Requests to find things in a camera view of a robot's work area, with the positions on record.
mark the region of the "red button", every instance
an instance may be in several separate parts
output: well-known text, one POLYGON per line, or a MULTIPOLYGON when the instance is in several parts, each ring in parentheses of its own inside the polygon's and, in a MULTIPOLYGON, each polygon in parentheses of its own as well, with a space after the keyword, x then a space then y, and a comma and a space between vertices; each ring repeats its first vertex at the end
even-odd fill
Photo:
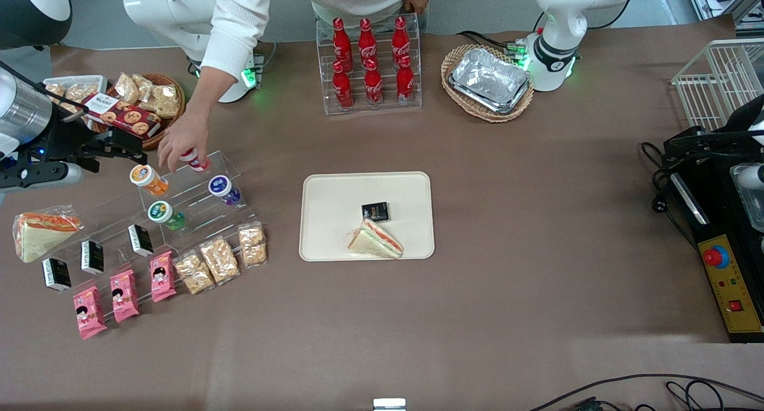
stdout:
POLYGON ((743 310, 743 305, 742 305, 742 303, 740 303, 740 301, 730 301, 729 302, 729 310, 730 311, 734 311, 735 313, 737 311, 742 311, 743 310))
POLYGON ((709 248, 703 252, 703 259, 712 267, 717 267, 723 262, 723 256, 720 251, 715 248, 709 248))

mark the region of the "pink package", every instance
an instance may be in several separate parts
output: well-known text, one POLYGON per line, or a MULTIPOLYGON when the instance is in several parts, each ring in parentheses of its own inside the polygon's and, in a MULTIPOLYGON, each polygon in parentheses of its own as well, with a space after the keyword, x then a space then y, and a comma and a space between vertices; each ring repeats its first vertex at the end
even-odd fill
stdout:
POLYGON ((172 275, 172 251, 156 256, 149 262, 151 273, 151 300, 159 302, 175 294, 175 278, 172 275))
POLYGON ((87 339, 106 329, 101 310, 101 294, 98 287, 90 287, 74 296, 74 308, 77 311, 79 336, 87 339))
POLYGON ((118 273, 109 279, 112 284, 112 307, 114 319, 119 323, 131 316, 137 316, 138 296, 135 293, 133 270, 118 273))

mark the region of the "foil container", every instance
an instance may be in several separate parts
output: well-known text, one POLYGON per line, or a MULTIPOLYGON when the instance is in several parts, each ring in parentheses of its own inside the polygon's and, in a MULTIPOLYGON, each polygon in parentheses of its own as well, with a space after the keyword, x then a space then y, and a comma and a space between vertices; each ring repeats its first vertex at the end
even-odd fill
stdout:
POLYGON ((530 87, 528 72, 486 49, 469 50, 448 82, 456 91, 502 115, 512 112, 530 87))

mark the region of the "brown table surface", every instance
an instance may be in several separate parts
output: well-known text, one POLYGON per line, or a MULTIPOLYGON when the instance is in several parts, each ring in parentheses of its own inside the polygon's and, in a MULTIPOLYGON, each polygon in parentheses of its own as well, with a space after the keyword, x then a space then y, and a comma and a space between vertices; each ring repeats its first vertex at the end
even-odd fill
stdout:
MULTIPOLYGON (((105 160, 79 185, 11 194, 0 213, 0 403, 329 411, 406 397, 412 410, 529 409, 640 372, 760 392, 764 345, 726 344, 698 254, 651 212, 652 166, 637 154, 642 140, 660 144, 680 129, 669 79, 708 41, 732 36, 726 19, 590 31, 573 76, 507 125, 466 115, 441 88, 457 36, 423 38, 420 111, 354 118, 324 115, 312 42, 280 45, 262 90, 218 107, 210 134, 267 223, 269 264, 82 341, 69 297, 14 256, 11 221, 111 199, 132 189, 131 165, 105 160), (408 170, 432 180, 431 258, 300 259, 308 175, 408 170)), ((180 49, 55 48, 54 70, 194 84, 180 49)), ((594 394, 669 402, 655 379, 578 397, 594 394)))

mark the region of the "red bottle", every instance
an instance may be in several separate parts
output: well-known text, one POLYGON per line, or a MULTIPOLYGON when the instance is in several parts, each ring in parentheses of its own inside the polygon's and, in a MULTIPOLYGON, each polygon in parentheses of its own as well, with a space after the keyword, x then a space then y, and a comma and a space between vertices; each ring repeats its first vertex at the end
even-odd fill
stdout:
POLYGON ((373 58, 377 61, 377 41, 371 33, 371 22, 364 17, 361 19, 361 36, 358 38, 358 50, 361 52, 361 63, 373 58))
POLYGON ((342 69, 342 62, 336 60, 334 63, 335 76, 332 78, 332 84, 335 87, 335 95, 339 102, 339 109, 346 112, 353 107, 353 94, 350 89, 350 79, 342 69))
POLYGON ((411 70, 411 58, 408 54, 399 59, 398 69, 398 104, 408 107, 414 99, 414 72, 411 70))
POLYGON ((368 58, 363 61, 363 68, 366 68, 366 76, 363 78, 363 84, 366 85, 366 101, 370 109, 379 109, 382 106, 382 76, 377 71, 377 60, 368 58))
POLYGON ((399 60, 407 54, 409 54, 409 33, 406 32, 406 19, 398 16, 395 18, 395 33, 393 33, 393 69, 398 70, 399 60))
POLYGON ((345 72, 353 72, 353 56, 350 51, 350 38, 344 32, 344 23, 339 17, 335 17, 332 25, 335 28, 334 46, 337 59, 342 62, 342 69, 345 72))

